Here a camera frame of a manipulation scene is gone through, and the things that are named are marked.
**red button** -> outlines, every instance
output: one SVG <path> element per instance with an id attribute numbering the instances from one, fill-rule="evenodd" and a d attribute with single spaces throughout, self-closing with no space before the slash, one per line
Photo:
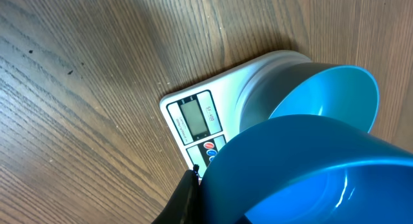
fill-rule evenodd
<path id="1" fill-rule="evenodd" d="M 212 149 L 214 146 L 215 146 L 215 145 L 214 145 L 213 143 L 211 143 L 211 142 L 206 142 L 206 143 L 204 143 L 204 147 L 205 147 L 206 149 Z"/>

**blue bowl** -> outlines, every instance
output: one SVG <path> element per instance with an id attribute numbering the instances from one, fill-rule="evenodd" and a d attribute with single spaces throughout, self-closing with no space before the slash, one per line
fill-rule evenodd
<path id="1" fill-rule="evenodd" d="M 298 66 L 311 66 L 320 72 L 293 89 L 280 102 L 270 118 L 313 114 L 331 117 L 370 132 L 378 112 L 379 90 L 376 80 L 369 72 L 358 66 L 348 65 L 331 67 L 326 64 L 308 63 Z M 353 188 L 348 186 L 349 173 L 352 171 L 343 168 L 308 178 L 270 196 L 249 210 L 246 215 L 253 223 L 262 223 L 259 220 L 300 223 L 320 215 L 327 217 L 328 215 L 321 210 L 330 210 L 326 207 L 338 208 L 346 199 L 345 196 L 353 192 Z M 299 205 L 292 196 L 300 197 Z M 282 209 L 273 212 L 273 206 Z"/>
<path id="2" fill-rule="evenodd" d="M 287 95 L 270 118 L 292 114 L 331 117 L 370 132 L 379 107 L 379 88 L 374 77 L 358 66 L 323 63 L 297 65 L 302 70 L 316 68 Z"/>
<path id="3" fill-rule="evenodd" d="M 412 223 L 413 155 L 342 121 L 269 119 L 231 139 L 201 182 L 206 223 Z"/>

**wooden table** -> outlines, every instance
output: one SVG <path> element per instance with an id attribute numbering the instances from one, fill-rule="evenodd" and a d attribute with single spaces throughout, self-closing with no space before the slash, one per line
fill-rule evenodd
<path id="1" fill-rule="evenodd" d="M 273 50 L 367 68 L 413 151 L 412 4 L 0 0 L 0 223 L 150 223 L 186 170 L 161 97 Z"/>

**lcd display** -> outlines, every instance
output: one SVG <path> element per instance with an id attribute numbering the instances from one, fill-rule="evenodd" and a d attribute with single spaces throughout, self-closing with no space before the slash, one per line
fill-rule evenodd
<path id="1" fill-rule="evenodd" d="M 208 131 L 196 100 L 181 105 L 181 110 L 193 136 Z"/>

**digital kitchen scale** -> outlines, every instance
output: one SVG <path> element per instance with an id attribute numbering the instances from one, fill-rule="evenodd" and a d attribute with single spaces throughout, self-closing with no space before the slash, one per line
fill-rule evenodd
<path id="1" fill-rule="evenodd" d="M 199 165 L 202 178 L 226 142 L 271 116 L 283 98 L 273 98 L 277 75 L 310 62 L 298 52 L 271 52 L 165 96 L 159 106 L 189 168 Z"/>

